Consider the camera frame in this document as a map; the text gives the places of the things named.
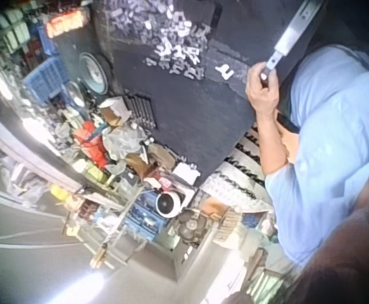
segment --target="red sign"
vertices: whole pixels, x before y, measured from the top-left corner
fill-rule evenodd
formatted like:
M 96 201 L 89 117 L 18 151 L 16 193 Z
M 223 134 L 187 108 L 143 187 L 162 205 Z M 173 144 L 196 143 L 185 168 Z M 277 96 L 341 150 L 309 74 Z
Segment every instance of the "red sign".
M 45 24 L 46 34 L 52 39 L 70 30 L 79 29 L 83 27 L 88 21 L 84 12 L 81 9 L 65 13 L 63 15 L 53 18 L 50 22 Z

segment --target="sign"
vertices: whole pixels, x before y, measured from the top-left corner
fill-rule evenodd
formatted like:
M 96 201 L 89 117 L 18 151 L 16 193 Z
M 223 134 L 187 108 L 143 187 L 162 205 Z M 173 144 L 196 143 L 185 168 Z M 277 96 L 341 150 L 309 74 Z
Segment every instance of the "sign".
M 70 30 L 79 29 L 89 21 L 89 12 L 78 9 L 53 18 L 45 24 L 46 34 L 52 39 Z

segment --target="light blue shirt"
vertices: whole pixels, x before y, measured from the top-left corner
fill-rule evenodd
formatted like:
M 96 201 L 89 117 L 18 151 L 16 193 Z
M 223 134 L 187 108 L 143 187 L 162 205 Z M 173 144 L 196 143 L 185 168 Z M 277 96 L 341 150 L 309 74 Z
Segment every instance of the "light blue shirt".
M 304 265 L 369 178 L 369 57 L 339 46 L 311 54 L 295 76 L 291 108 L 301 130 L 296 162 L 268 175 L 266 188 L 280 244 Z

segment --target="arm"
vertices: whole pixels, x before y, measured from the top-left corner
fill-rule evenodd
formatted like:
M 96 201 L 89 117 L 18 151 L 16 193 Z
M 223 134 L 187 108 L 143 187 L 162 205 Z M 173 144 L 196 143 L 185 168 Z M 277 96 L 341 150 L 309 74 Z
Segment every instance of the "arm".
M 253 66 L 247 76 L 246 95 L 256 111 L 259 129 L 260 161 L 264 175 L 274 173 L 287 164 L 287 153 L 275 123 L 278 105 L 278 78 L 275 71 L 268 77 L 268 87 L 260 82 L 265 63 Z

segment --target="hand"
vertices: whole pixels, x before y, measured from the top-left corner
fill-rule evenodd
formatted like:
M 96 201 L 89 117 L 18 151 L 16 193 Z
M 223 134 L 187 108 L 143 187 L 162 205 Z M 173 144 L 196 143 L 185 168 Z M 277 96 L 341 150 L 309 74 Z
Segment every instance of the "hand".
M 278 105 L 279 89 L 278 78 L 275 70 L 268 76 L 268 87 L 263 87 L 260 81 L 260 73 L 266 63 L 260 62 L 252 66 L 247 74 L 246 96 L 257 115 L 273 115 Z

